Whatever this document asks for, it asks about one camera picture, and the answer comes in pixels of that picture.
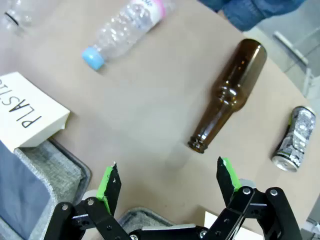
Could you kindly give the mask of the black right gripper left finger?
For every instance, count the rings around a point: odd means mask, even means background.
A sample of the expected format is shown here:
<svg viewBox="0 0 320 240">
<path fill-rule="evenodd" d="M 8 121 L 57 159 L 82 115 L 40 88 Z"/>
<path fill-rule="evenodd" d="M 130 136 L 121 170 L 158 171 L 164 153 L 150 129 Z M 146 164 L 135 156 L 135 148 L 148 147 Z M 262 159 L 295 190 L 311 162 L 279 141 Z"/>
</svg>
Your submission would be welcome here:
<svg viewBox="0 0 320 240">
<path fill-rule="evenodd" d="M 45 240 L 81 240 L 88 229 L 96 229 L 104 240 L 129 240 L 128 233 L 115 219 L 121 190 L 117 164 L 108 166 L 96 196 L 77 205 L 60 202 L 56 205 L 47 227 Z"/>
</svg>

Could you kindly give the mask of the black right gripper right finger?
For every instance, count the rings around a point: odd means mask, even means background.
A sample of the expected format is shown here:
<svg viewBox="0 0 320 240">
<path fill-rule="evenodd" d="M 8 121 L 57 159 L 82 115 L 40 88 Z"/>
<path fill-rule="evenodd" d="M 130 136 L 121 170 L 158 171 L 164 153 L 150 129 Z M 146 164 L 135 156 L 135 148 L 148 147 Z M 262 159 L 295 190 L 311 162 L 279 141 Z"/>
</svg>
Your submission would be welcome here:
<svg viewBox="0 0 320 240">
<path fill-rule="evenodd" d="M 225 209 L 207 230 L 206 240 L 233 240 L 246 219 L 255 219 L 265 240 L 300 240 L 301 231 L 290 203 L 279 187 L 261 192 L 240 183 L 230 161 L 217 159 L 216 179 Z"/>
</svg>

